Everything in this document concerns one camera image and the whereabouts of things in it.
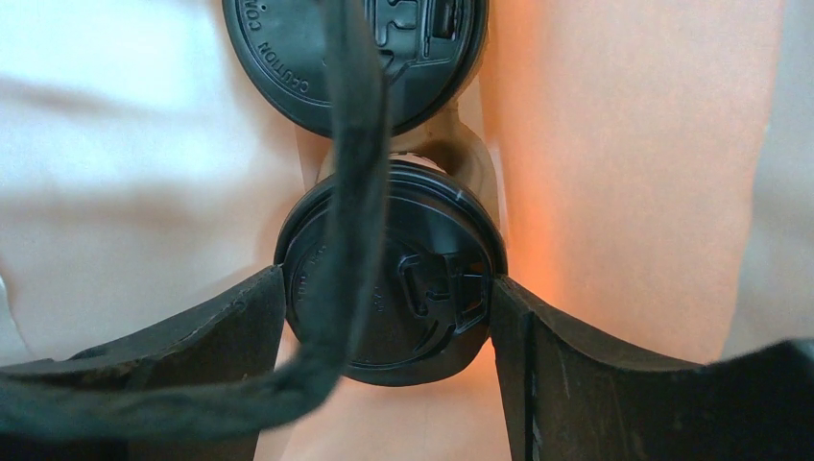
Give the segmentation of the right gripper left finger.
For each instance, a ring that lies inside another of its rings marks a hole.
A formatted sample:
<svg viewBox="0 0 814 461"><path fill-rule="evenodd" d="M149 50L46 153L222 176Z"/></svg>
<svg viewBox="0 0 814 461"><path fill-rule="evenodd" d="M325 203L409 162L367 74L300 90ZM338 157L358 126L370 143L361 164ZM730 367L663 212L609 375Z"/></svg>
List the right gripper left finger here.
<svg viewBox="0 0 814 461"><path fill-rule="evenodd" d="M135 391L243 380L270 371L285 316L282 273L266 268L215 298L62 361L5 366L3 377L75 390ZM4 460L251 460L258 436L217 442L1 438Z"/></svg>

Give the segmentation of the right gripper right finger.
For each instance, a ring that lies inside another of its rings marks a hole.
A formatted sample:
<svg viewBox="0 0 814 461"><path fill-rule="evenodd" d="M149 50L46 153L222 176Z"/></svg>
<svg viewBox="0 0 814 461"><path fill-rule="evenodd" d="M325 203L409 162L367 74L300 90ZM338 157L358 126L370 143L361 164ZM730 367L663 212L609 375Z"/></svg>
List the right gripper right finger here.
<svg viewBox="0 0 814 461"><path fill-rule="evenodd" d="M491 338L514 460L809 460L813 343L699 365L492 286Z"/></svg>

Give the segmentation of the black coffee cup lid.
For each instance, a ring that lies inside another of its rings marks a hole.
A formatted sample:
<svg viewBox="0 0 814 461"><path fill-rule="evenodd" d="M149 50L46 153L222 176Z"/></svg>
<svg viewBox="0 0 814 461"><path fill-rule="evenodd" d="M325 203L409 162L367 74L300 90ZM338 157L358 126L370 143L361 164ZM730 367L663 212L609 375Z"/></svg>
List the black coffee cup lid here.
<svg viewBox="0 0 814 461"><path fill-rule="evenodd" d="M437 169L393 160L387 201L381 265L344 374L386 387L443 380L489 336L505 245L475 194Z"/></svg>

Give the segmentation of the orange paper bag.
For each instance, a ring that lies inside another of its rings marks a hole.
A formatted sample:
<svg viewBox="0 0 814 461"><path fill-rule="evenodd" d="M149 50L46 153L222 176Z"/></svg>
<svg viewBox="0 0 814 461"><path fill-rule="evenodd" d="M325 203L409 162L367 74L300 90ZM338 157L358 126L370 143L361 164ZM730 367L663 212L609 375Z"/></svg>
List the orange paper bag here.
<svg viewBox="0 0 814 461"><path fill-rule="evenodd" d="M501 1L466 118L505 178L510 271L686 359L813 330L813 5ZM259 266L309 181L215 1L1 5L1 273L67 355Z"/></svg>

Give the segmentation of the single pulp cup carrier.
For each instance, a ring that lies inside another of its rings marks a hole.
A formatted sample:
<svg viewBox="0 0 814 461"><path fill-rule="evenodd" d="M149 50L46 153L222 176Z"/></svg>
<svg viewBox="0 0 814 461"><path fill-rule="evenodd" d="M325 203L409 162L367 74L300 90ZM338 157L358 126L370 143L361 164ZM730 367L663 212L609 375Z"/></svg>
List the single pulp cup carrier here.
<svg viewBox="0 0 814 461"><path fill-rule="evenodd" d="M471 190L495 224L500 223L498 178L487 145L462 120L456 102L409 132L392 138L391 158L412 156L434 164Z"/></svg>

